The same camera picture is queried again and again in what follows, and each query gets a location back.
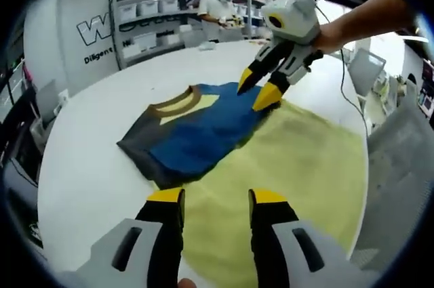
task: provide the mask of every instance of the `yellow mat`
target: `yellow mat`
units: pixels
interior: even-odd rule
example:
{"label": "yellow mat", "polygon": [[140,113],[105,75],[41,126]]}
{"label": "yellow mat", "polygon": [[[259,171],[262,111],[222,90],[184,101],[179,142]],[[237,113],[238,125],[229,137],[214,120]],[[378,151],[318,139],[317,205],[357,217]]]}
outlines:
{"label": "yellow mat", "polygon": [[348,251],[366,191],[360,136],[284,102],[240,148],[184,186],[183,256],[217,287],[257,287],[250,188],[285,196],[300,219]]}

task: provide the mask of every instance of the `white table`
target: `white table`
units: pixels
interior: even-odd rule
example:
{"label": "white table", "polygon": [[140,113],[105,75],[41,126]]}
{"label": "white table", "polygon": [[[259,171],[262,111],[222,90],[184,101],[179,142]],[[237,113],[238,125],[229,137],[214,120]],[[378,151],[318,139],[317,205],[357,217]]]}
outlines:
{"label": "white table", "polygon": [[[192,48],[159,56],[103,79],[68,103],[50,134],[39,177],[39,228],[54,270],[80,267],[92,244],[122,219],[135,218],[152,193],[116,145],[144,109],[190,84],[238,82],[259,48],[243,41],[218,44],[214,51]],[[325,56],[284,98],[365,137],[359,113],[340,93],[341,79],[342,62]],[[347,71],[344,93],[358,104]],[[184,262],[180,276],[201,283]]]}

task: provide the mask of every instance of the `white shirt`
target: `white shirt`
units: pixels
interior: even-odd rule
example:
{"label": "white shirt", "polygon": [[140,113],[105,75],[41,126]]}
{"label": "white shirt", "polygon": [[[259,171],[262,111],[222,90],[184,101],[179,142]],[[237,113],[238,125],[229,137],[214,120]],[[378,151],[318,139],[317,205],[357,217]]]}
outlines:
{"label": "white shirt", "polygon": [[[235,11],[232,0],[201,0],[197,15],[200,16],[205,14],[208,14],[215,19],[230,19],[234,15],[237,15],[237,12]],[[202,25],[208,40],[219,38],[220,26],[218,24],[202,20]]]}

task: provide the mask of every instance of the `brown collar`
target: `brown collar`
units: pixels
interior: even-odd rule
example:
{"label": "brown collar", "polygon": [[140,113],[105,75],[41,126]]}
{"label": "brown collar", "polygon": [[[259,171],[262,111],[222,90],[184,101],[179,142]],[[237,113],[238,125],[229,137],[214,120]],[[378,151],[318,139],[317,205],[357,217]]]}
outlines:
{"label": "brown collar", "polygon": [[[168,111],[159,110],[160,108],[168,107],[173,104],[176,104],[184,100],[185,98],[189,97],[191,94],[193,94],[193,97],[191,98],[191,101],[188,102],[185,106],[177,108],[176,110],[168,110]],[[199,91],[199,88],[197,86],[189,86],[189,88],[187,88],[187,90],[184,93],[180,94],[179,96],[176,96],[175,98],[172,98],[171,100],[167,100],[165,102],[158,103],[158,104],[149,105],[148,110],[157,117],[173,117],[175,115],[180,115],[182,113],[188,112],[190,109],[195,107],[197,103],[200,102],[200,100],[201,100],[201,93]]]}

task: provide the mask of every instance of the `desk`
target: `desk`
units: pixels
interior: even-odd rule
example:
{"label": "desk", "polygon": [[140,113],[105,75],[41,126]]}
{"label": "desk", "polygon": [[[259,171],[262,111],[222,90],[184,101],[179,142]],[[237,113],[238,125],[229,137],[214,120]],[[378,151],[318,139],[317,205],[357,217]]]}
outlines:
{"label": "desk", "polygon": [[[80,267],[92,244],[122,219],[135,218],[152,193],[116,145],[142,111],[190,84],[238,81],[259,48],[242,41],[220,43],[214,51],[183,49],[119,71],[71,99],[53,126],[39,177],[39,229],[54,270]],[[284,97],[365,138],[359,113],[340,93],[341,79],[342,62],[325,56]],[[344,92],[358,104],[348,72]],[[366,167],[368,176],[368,158]],[[189,271],[182,262],[180,275],[195,279]]]}

